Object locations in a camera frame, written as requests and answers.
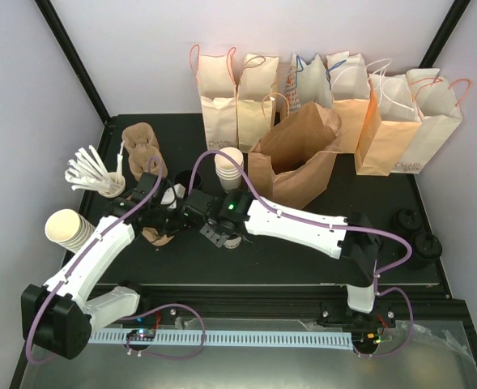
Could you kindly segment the brown kraft paper bag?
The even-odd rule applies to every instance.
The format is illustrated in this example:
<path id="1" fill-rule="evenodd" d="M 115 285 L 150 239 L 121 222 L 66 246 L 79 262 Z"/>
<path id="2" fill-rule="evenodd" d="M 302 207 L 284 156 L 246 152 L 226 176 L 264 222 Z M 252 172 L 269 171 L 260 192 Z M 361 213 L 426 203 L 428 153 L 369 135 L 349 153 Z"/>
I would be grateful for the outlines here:
<path id="1" fill-rule="evenodd" d="M 247 154 L 247 176 L 259 195 L 302 209 L 323 193 L 340 153 L 341 117 L 309 102 L 282 119 Z"/>

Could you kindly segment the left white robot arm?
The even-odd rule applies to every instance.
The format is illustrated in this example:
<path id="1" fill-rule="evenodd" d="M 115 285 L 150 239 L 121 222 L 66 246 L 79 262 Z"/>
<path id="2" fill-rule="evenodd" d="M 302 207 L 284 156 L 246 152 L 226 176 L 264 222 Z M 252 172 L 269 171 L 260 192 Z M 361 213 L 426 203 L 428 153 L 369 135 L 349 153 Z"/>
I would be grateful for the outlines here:
<path id="1" fill-rule="evenodd" d="M 73 258 L 44 285 L 30 284 L 21 295 L 22 332 L 28 361 L 36 363 L 34 346 L 50 356 L 77 357 L 90 336 L 117 321 L 145 323 L 154 308 L 139 284 L 123 283 L 96 298 L 90 294 L 116 257 L 135 239 L 140 227 L 157 212 L 162 202 L 162 177 L 142 175 L 130 199 L 117 198 L 107 216 Z"/>

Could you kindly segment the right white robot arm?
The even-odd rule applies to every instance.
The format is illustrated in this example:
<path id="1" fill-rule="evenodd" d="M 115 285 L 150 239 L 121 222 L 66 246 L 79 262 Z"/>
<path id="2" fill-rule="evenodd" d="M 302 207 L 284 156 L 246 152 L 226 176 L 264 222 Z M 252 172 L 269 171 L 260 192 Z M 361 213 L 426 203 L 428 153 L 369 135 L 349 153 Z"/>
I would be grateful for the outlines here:
<path id="1" fill-rule="evenodd" d="M 202 212 L 200 233 L 221 247 L 231 237 L 245 234 L 273 237 L 323 253 L 343 265 L 347 274 L 347 317 L 357 327 L 377 316 L 375 267 L 380 239 L 362 225 L 342 216 L 323 216 L 273 203 L 263 197 L 233 190 L 214 198 Z"/>

